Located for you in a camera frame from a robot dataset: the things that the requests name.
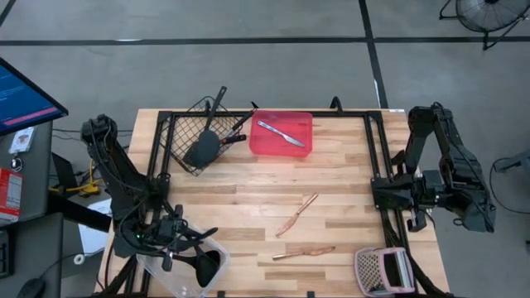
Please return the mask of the round black spatula red button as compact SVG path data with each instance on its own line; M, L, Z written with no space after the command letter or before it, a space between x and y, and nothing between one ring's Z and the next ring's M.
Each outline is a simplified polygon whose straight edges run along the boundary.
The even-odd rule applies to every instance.
M206 130L200 134L198 141L194 142L186 152L184 162L196 168L203 168L216 159L222 146L242 142L246 139L245 134L219 138L215 132Z

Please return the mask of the white sheet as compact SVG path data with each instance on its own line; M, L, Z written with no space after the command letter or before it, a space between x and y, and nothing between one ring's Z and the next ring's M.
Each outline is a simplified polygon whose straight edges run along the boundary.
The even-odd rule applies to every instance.
M88 208L101 214L111 215L111 201L111 199L106 199L92 203ZM79 224L78 228L84 254L90 255L104 250L107 242L108 230L100 231L83 224Z

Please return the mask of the silver table knife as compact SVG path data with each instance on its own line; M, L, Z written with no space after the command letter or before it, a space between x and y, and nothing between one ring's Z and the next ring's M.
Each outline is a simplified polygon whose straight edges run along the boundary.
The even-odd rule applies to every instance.
M293 137L287 135L287 134L284 133L284 132L281 132L281 131L277 130L276 128L274 128L274 127L272 127L272 126L266 124L266 123L263 122L263 121L258 121L258 126L263 127L263 128L266 128L267 130L276 133L277 135L283 137L287 142L291 143L292 145L295 145L295 146L297 146L297 147L304 147L304 146L305 146L304 143L302 143L302 142L296 140L295 138L293 138Z

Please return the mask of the black computer mouse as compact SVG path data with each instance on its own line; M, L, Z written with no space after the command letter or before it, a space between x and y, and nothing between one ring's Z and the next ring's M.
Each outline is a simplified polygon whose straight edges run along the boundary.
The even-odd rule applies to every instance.
M16 298L42 298L46 289L46 282L41 278L28 280L17 293Z

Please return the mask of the black keyboard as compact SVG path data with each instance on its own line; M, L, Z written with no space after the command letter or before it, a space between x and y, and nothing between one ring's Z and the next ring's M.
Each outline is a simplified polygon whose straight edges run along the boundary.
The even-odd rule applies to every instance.
M13 273L13 243L7 230L0 230L0 279Z

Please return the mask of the black ladle thick handle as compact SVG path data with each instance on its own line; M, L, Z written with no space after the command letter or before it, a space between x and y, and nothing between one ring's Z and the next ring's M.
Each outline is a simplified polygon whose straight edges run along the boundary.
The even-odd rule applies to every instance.
M220 253L216 250L204 251L195 247L193 257L174 254L175 261L184 262L195 269L195 278L201 287L206 287L214 278L220 266Z

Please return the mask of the grey cabinet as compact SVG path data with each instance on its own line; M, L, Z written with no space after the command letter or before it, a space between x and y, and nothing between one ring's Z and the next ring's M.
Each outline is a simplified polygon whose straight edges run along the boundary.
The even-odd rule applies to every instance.
M51 165L51 123L36 126L30 150L18 154L8 152L14 133L0 137L0 168L22 176L22 198L18 221L41 217L47 212L48 174Z

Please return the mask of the copper table knife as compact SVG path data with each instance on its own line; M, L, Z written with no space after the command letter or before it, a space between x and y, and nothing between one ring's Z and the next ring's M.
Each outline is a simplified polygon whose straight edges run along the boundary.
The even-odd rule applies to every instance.
M329 252L333 252L336 249L335 246L328 246L323 248L314 248L310 250L303 250L300 252L289 252L289 253L283 253L283 254L277 254L272 257L272 260L274 262L280 261L283 259L291 258L291 257L299 257L299 256L320 256Z
M314 193L308 200L306 200L302 206L283 224L283 226L275 233L276 238L280 238L286 233L298 220L301 213L319 196L318 193Z

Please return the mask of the black metal table frame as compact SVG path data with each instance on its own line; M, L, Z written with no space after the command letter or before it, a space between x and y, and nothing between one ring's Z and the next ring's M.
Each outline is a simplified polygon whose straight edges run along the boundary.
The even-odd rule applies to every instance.
M232 145L198 176L169 164L169 200L230 255L210 296L359 297L354 255L384 246L370 181L383 158L408 138L401 110L315 110L312 152L305 158L258 156ZM280 238L275 233L314 193L319 196ZM335 246L320 256L274 262L277 254Z

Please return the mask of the pink perforated plastic basket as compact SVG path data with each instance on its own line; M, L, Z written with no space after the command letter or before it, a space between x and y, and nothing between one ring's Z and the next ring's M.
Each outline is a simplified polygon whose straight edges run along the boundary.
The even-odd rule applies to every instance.
M354 255L354 273L361 292L370 298L413 293L412 265L404 248L364 248Z

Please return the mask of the clear plastic container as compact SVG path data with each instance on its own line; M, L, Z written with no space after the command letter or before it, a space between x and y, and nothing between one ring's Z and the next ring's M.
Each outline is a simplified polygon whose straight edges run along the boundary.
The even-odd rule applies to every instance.
M147 285L148 298L205 298L214 286L220 281L229 267L229 252L212 237L208 237L199 245L204 251L216 250L220 253L219 270L213 280L206 286L201 287L195 278L195 269L184 262L172 261L170 272L162 268L163 257L148 257L138 255L138 264L143 267L150 279ZM189 248L177 255L193 257L195 249Z

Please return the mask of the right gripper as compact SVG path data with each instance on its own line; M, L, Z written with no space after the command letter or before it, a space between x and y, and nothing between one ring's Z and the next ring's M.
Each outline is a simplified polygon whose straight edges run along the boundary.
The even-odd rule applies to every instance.
M390 200L394 204L412 204L411 218L407 221L409 232L419 232L426 227L425 216L427 210L438 206L440 196L444 191L439 171L423 171L421 175L414 175L412 181L394 181L388 188L391 191Z

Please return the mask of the computer monitor blue screen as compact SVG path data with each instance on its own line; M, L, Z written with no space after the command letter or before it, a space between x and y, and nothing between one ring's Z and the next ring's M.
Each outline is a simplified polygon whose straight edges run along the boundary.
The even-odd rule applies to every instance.
M0 137L68 115L66 107L0 57Z

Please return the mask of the square black spatula steel handle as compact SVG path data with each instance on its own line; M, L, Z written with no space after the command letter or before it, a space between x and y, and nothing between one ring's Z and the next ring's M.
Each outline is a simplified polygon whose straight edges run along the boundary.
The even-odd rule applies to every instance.
M230 137L234 135L242 126L243 124L253 116L256 109L252 109L245 113L228 131L228 133L225 135L226 137Z

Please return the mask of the white id badge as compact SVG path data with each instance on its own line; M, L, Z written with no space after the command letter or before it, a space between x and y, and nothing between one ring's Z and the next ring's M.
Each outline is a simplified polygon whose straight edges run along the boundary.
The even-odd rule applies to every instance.
M36 126L28 127L16 132L8 152L14 155L29 151L35 135Z

